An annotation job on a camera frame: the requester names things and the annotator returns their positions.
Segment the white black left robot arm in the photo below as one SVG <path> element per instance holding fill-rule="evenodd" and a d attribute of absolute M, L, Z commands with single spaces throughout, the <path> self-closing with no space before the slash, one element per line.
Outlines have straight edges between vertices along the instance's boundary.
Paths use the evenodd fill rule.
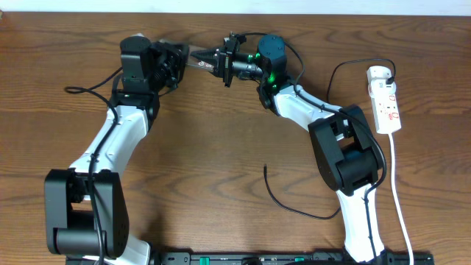
<path fill-rule="evenodd" d="M 69 94 L 102 100 L 107 117 L 89 147 L 67 169 L 52 169 L 44 181 L 46 245 L 67 264 L 157 264 L 152 245 L 130 233 L 122 175 L 157 117 L 160 98 L 183 79 L 189 46 L 152 42 L 133 35 L 120 43 L 121 67 L 97 86 L 67 86 Z"/>

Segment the Samsung Galaxy smartphone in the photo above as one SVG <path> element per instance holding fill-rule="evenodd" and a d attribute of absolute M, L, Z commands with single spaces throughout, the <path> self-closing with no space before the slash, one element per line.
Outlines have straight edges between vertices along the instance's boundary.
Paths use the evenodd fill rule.
<path fill-rule="evenodd" d="M 188 47 L 189 47 L 189 56 L 188 56 L 187 66 L 192 66 L 194 68 L 199 68 L 206 71 L 213 70 L 213 65 L 211 65 L 210 63 L 206 63 L 203 60 L 197 59 L 191 55 L 192 52 L 199 52 L 199 51 L 205 50 L 205 48 L 194 46 L 194 45 L 189 45 Z"/>

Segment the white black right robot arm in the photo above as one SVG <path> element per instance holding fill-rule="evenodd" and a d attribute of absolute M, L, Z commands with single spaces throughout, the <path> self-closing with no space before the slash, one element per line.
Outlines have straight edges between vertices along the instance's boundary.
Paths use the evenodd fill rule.
<path fill-rule="evenodd" d="M 264 108 L 308 131 L 319 173 L 336 192 L 345 227 L 344 248 L 351 261 L 376 264 L 385 247 L 380 239 L 375 190 L 387 173 L 385 155 L 357 105 L 339 107 L 309 94 L 287 71 L 292 48 L 277 35 L 262 33 L 254 54 L 241 52 L 247 34 L 230 34 L 220 47 L 191 56 L 230 86 L 233 78 L 258 82 Z"/>

